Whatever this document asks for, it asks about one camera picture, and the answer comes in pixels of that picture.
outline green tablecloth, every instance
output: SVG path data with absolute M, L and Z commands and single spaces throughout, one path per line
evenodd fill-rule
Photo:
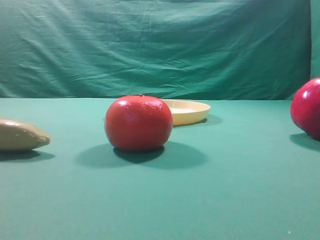
M 173 129 L 163 152 L 114 151 L 113 99 L 0 99 L 50 145 L 0 155 L 1 240 L 316 240 L 320 142 L 290 101 L 203 101 L 203 123 Z

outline red apple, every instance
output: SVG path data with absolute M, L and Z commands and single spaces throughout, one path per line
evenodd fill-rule
M 168 105 L 153 96 L 118 98 L 105 115 L 105 133 L 119 150 L 144 152 L 162 147 L 173 129 Z
M 294 95 L 290 115 L 292 121 L 310 137 L 320 140 L 320 78 L 303 85 Z

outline green fabric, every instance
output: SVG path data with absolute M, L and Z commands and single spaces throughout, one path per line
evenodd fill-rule
M 320 1 L 311 0 L 312 59 L 311 77 L 320 77 Z
M 287 99 L 308 0 L 0 0 L 0 97 Z
M 52 137 L 0 155 L 1 240 L 319 238 L 320 142 L 293 124 L 290 101 L 203 101 L 206 122 L 143 155 L 108 143 L 112 101 L 0 99 L 2 117 Z

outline plastic fruit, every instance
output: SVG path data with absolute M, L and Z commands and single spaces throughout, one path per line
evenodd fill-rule
M 0 119 L 0 151 L 24 152 L 44 147 L 50 136 L 41 128 L 26 122 Z
M 295 125 L 320 140 L 320 78 L 303 85 L 294 95 L 290 115 Z
M 157 97 L 123 96 L 107 110 L 104 127 L 115 148 L 131 152 L 152 151 L 168 141 L 173 117 L 168 105 Z

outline yellow plate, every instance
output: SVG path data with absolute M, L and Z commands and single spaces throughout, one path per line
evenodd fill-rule
M 173 125 L 194 124 L 204 120 L 210 111 L 210 105 L 185 100 L 163 100 L 170 108 L 173 116 Z

